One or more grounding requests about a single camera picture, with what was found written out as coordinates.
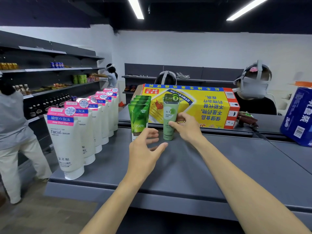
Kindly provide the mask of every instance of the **ceiling light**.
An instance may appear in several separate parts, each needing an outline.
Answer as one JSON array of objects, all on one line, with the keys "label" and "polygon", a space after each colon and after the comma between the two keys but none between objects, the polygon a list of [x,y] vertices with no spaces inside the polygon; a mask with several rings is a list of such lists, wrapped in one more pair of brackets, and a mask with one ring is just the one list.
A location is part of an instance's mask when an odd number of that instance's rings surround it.
[{"label": "ceiling light", "polygon": [[249,3],[247,6],[240,9],[238,12],[236,12],[234,15],[230,16],[227,21],[233,21],[240,17],[241,15],[244,15],[246,12],[250,11],[251,9],[255,8],[256,6],[260,5],[261,3],[265,2],[267,0],[254,0],[253,2]]},{"label": "ceiling light", "polygon": [[138,0],[128,0],[133,11],[135,12],[135,15],[138,19],[144,19],[142,10],[140,8],[140,4],[138,3]]}]

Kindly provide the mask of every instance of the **white tube cap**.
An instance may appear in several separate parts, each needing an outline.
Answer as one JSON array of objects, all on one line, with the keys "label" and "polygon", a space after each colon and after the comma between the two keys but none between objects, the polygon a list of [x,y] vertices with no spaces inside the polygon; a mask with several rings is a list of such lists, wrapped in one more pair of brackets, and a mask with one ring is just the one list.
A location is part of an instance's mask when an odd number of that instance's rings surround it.
[{"label": "white tube cap", "polygon": [[102,138],[102,145],[105,145],[109,142],[108,137]]},{"label": "white tube cap", "polygon": [[85,163],[84,165],[89,165],[91,163],[93,163],[94,161],[96,160],[96,155],[95,154],[92,154],[91,156],[89,157],[85,157]]},{"label": "white tube cap", "polygon": [[64,175],[65,175],[66,180],[75,180],[81,177],[83,173],[84,173],[84,166],[72,172],[64,172]]},{"label": "white tube cap", "polygon": [[108,133],[108,137],[112,137],[114,135],[114,131],[110,130],[110,132]]},{"label": "white tube cap", "polygon": [[102,151],[102,145],[100,144],[100,145],[96,146],[96,153],[99,153],[101,151]]}]

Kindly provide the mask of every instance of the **human hand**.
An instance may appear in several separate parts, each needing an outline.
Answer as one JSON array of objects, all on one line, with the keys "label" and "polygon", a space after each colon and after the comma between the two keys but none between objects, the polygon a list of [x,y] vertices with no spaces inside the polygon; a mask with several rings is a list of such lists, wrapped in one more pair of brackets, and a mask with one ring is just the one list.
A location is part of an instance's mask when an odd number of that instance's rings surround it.
[{"label": "human hand", "polygon": [[199,127],[199,123],[193,116],[185,112],[181,112],[177,115],[176,121],[185,121],[185,123],[176,123],[170,121],[168,124],[180,133],[180,136],[185,141],[193,144],[198,139],[202,138],[202,133]]},{"label": "human hand", "polygon": [[129,164],[126,178],[138,182],[141,186],[148,175],[153,171],[156,162],[168,143],[162,143],[151,149],[148,144],[158,142],[158,130],[145,128],[141,134],[129,145]]}]

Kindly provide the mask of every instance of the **yellow cardboard box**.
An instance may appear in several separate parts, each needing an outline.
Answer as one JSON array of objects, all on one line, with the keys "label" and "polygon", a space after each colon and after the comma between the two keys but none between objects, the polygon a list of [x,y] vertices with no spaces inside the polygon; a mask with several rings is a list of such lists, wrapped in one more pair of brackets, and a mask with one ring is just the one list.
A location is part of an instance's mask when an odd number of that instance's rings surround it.
[{"label": "yellow cardboard box", "polygon": [[201,127],[233,129],[239,104],[230,88],[144,84],[142,95],[152,97],[149,122],[163,123],[163,97],[178,94],[178,112],[194,116]]}]

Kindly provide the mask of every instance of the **blue plastic tissue package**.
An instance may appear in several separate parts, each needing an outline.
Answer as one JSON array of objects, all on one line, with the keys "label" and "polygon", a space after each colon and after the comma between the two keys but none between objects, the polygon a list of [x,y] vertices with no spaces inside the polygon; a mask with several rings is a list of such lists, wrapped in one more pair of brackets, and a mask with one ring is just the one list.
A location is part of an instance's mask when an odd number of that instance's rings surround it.
[{"label": "blue plastic tissue package", "polygon": [[312,147],[312,88],[297,89],[280,131],[298,144]]}]

